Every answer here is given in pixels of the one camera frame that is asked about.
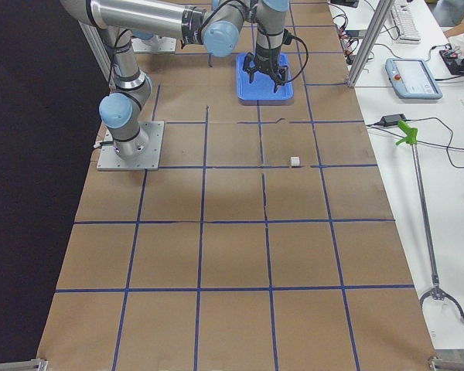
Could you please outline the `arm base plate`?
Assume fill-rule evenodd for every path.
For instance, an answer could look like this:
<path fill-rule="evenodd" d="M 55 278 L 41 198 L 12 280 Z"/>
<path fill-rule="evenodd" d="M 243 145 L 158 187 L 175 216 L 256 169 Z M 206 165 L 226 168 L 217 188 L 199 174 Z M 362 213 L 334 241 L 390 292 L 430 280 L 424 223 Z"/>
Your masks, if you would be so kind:
<path fill-rule="evenodd" d="M 159 169 L 162 139 L 165 123 L 163 121 L 143 121 L 139 123 L 138 136 L 128 142 L 114 141 L 106 132 L 104 140 L 111 144 L 103 145 L 97 161 L 99 171 L 139 171 Z"/>
<path fill-rule="evenodd" d="M 176 39 L 174 38 L 153 36 L 149 40 L 143 40 L 133 36 L 131 41 L 136 54 L 173 54 L 176 52 Z"/>

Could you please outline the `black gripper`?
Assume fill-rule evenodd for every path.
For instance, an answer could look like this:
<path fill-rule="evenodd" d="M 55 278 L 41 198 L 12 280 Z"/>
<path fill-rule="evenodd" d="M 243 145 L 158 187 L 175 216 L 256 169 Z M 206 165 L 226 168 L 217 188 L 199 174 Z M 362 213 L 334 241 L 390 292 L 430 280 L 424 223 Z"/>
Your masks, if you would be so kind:
<path fill-rule="evenodd" d="M 279 87 L 289 82 L 287 65 L 279 64 L 280 47 L 269 49 L 256 46 L 254 53 L 246 53 L 244 56 L 242 70 L 248 75 L 248 82 L 253 83 L 256 72 L 272 77 L 274 81 L 274 92 Z"/>

